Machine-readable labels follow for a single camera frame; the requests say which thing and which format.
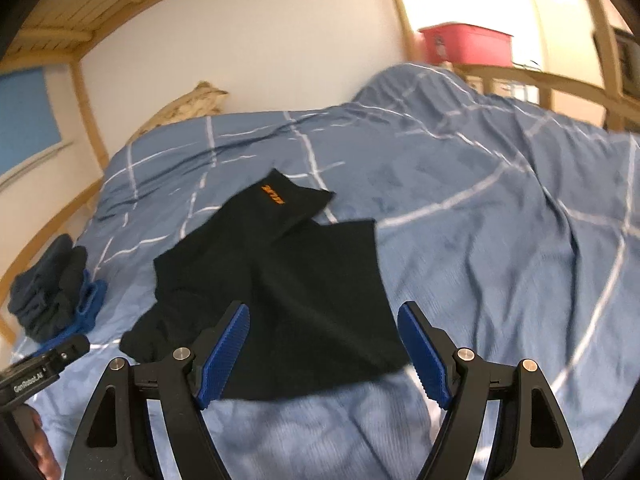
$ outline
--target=pile of clothes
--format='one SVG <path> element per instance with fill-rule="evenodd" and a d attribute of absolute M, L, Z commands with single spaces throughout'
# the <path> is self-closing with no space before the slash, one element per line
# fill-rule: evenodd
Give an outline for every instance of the pile of clothes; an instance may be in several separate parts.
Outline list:
<path fill-rule="evenodd" d="M 28 337 L 41 343 L 40 352 L 95 327 L 107 284 L 103 280 L 91 283 L 86 258 L 84 247 L 74 247 L 68 234 L 60 235 L 12 283 L 9 312 Z"/>

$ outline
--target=blue bedsheet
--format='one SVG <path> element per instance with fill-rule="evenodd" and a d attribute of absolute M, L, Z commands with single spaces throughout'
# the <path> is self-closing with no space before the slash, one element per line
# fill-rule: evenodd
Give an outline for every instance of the blue bedsheet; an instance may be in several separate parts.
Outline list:
<path fill-rule="evenodd" d="M 114 156 L 80 239 L 93 277 L 110 288 L 91 353 L 32 401 L 56 456 L 64 463 L 94 386 L 120 355 L 118 338 L 154 303 L 153 258 L 277 168 L 337 193 L 319 221 L 378 221 L 394 314 L 412 299 L 485 359 L 537 360 L 585 461 L 640 375 L 637 148 L 628 134 L 482 96 L 413 64 L 326 110 L 155 129 Z M 26 340 L 17 352 L 34 348 Z M 427 404 L 400 371 L 287 402 L 214 402 L 204 418 L 233 478 L 405 480 L 437 431 L 440 413 Z M 151 417 L 165 478 L 175 480 L 156 402 Z"/>

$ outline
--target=red plastic box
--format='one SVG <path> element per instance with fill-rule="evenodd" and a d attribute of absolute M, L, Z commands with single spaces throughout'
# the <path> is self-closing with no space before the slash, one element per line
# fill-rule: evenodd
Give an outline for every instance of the red plastic box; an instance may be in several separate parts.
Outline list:
<path fill-rule="evenodd" d="M 490 28 L 466 23 L 443 23 L 420 29 L 424 38 L 425 61 L 440 64 L 480 64 L 512 66 L 511 36 Z"/>

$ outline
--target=metal bolt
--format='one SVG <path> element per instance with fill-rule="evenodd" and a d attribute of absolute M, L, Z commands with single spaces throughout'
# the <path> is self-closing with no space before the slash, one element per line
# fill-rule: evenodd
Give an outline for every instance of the metal bolt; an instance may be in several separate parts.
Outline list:
<path fill-rule="evenodd" d="M 109 368 L 111 368 L 111 370 L 120 370 L 125 363 L 126 361 L 122 357 L 116 357 L 109 363 Z"/>
<path fill-rule="evenodd" d="M 176 359 L 177 361 L 184 361 L 190 355 L 191 355 L 191 350 L 189 350 L 188 348 L 185 348 L 184 346 L 181 346 L 180 348 L 176 348 L 174 350 L 174 359 Z"/>
<path fill-rule="evenodd" d="M 476 354 L 474 354 L 474 351 L 469 348 L 461 348 L 458 350 L 458 357 L 463 361 L 473 361 Z"/>
<path fill-rule="evenodd" d="M 522 367 L 527 372 L 535 372 L 538 369 L 538 363 L 533 359 L 524 359 L 524 361 L 522 362 Z"/>

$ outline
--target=pillow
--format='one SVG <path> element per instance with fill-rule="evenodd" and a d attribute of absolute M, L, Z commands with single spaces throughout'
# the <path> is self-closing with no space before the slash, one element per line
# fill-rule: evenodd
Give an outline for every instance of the pillow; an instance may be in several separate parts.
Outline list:
<path fill-rule="evenodd" d="M 128 144 L 158 126 L 179 123 L 180 121 L 207 115 L 220 115 L 222 113 L 222 102 L 227 95 L 228 92 L 216 88 L 208 81 L 200 81 L 191 92 L 170 102 L 140 126 L 131 136 Z"/>

